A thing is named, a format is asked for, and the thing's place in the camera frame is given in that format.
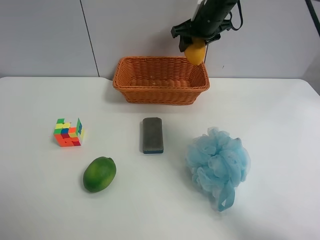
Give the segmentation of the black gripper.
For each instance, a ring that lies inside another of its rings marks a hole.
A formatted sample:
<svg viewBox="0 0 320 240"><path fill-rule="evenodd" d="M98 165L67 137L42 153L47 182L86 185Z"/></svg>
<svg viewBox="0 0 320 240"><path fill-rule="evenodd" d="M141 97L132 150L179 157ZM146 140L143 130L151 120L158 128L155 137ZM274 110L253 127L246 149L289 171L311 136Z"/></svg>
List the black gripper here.
<svg viewBox="0 0 320 240"><path fill-rule="evenodd" d="M205 40L207 46L218 41L223 31L237 31L232 23L232 9L237 5L238 0L202 0L191 19L171 29L173 38L179 36L180 52L193 44L192 38Z"/></svg>

